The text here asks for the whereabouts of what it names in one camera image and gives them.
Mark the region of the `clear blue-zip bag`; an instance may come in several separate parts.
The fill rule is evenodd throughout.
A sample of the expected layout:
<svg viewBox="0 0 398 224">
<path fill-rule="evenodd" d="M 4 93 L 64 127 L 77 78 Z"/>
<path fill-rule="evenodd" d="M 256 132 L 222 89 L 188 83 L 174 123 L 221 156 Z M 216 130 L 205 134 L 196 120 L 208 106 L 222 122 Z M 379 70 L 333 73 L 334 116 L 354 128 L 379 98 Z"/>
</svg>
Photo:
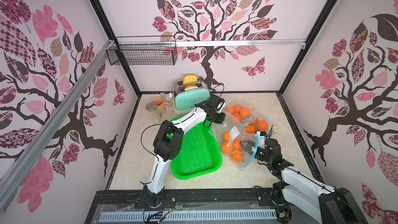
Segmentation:
<svg viewBox="0 0 398 224">
<path fill-rule="evenodd" d="M 264 144 L 260 141 L 261 131 L 246 127 L 240 122 L 225 121 L 215 129 L 222 154 L 236 163 L 241 171 L 246 171 L 255 159 L 255 154 Z"/>
</svg>

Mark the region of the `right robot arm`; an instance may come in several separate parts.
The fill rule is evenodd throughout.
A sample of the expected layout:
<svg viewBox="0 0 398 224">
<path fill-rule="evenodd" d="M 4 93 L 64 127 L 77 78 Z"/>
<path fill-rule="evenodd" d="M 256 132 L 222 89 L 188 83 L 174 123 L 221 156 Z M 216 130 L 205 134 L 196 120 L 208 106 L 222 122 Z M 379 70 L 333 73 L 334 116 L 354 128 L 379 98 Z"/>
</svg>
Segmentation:
<svg viewBox="0 0 398 224">
<path fill-rule="evenodd" d="M 324 184 L 301 172 L 283 158 L 280 144 L 263 131 L 256 133 L 254 158 L 280 182 L 273 186 L 273 201 L 298 207 L 320 224 L 366 224 L 352 193 Z"/>
</svg>

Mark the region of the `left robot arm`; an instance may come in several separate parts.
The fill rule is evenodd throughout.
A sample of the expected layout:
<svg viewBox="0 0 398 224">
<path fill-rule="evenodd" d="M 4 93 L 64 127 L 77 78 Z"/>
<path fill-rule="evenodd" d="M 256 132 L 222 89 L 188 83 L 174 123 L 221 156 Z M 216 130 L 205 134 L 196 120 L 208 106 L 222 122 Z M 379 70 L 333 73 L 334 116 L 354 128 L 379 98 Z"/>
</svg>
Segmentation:
<svg viewBox="0 0 398 224">
<path fill-rule="evenodd" d="M 184 135 L 198 124 L 222 124 L 226 114 L 222 112 L 226 102 L 220 96 L 211 94 L 201 103 L 195 104 L 194 109 L 176 121 L 165 120 L 158 124 L 159 130 L 153 141 L 154 164 L 149 182 L 143 185 L 145 202 L 150 207 L 157 207 L 163 199 L 165 177 L 171 161 L 181 151 Z"/>
</svg>

